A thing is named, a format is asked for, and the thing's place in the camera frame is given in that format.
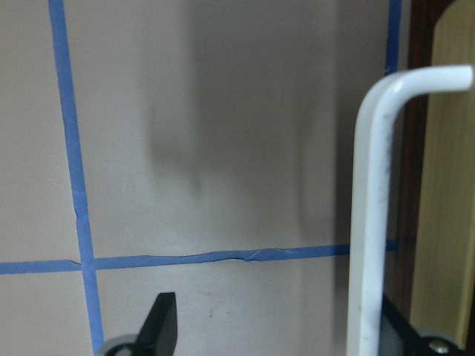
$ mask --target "wooden panel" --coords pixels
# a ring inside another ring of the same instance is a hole
[[[475,63],[475,2],[439,20],[433,65]],[[465,344],[474,284],[475,90],[429,99],[411,323]]]
[[[412,0],[407,66],[430,65],[433,28],[453,0]],[[409,318],[424,154],[427,97],[410,101],[404,115],[393,301]]]

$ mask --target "black plastic piece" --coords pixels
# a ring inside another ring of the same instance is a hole
[[[177,300],[175,293],[160,293],[134,343],[117,345],[105,356],[128,350],[131,356],[172,356],[177,345]]]
[[[380,356],[466,356],[463,350],[442,337],[421,337],[386,296],[383,296],[382,317]],[[392,330],[384,327],[386,322]],[[446,346],[444,353],[431,347],[434,342]]]

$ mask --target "blue tape line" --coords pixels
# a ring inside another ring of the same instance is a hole
[[[396,242],[388,241],[387,251],[396,250]],[[207,254],[192,256],[167,257],[167,256],[127,256],[127,257],[104,257],[96,259],[97,269],[121,269],[156,267],[169,265],[183,265],[190,263],[208,263],[223,260],[251,261],[279,261],[297,260],[304,258],[342,256],[350,253],[350,245],[329,245],[319,247],[302,247],[278,249],[269,248],[254,251],[217,251]]]
[[[81,271],[81,265],[69,260],[0,263],[0,275],[71,271]]]
[[[74,211],[76,212],[76,229],[79,254],[81,256],[82,278],[84,280],[86,306],[88,308],[91,342],[93,351],[96,353],[104,343],[104,336],[96,269],[94,267],[91,228],[89,226],[88,201],[85,193],[84,172],[82,170],[65,7],[62,0],[48,0],[48,5],[53,31],[53,49],[56,71],[58,73],[59,95],[61,96],[62,115],[65,125],[66,151],[73,191],[73,204]]]
[[[401,30],[402,0],[390,0],[389,22],[387,24],[385,76],[398,71],[399,33]]]

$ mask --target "white metal rod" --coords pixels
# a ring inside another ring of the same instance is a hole
[[[414,96],[471,87],[470,65],[426,67],[387,76],[358,112],[353,160],[347,356],[377,356],[393,129]]]

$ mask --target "white hook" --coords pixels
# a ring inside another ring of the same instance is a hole
[[[393,129],[414,96],[471,87],[470,65],[426,67],[376,83],[358,112],[353,160],[347,356],[377,356]]]

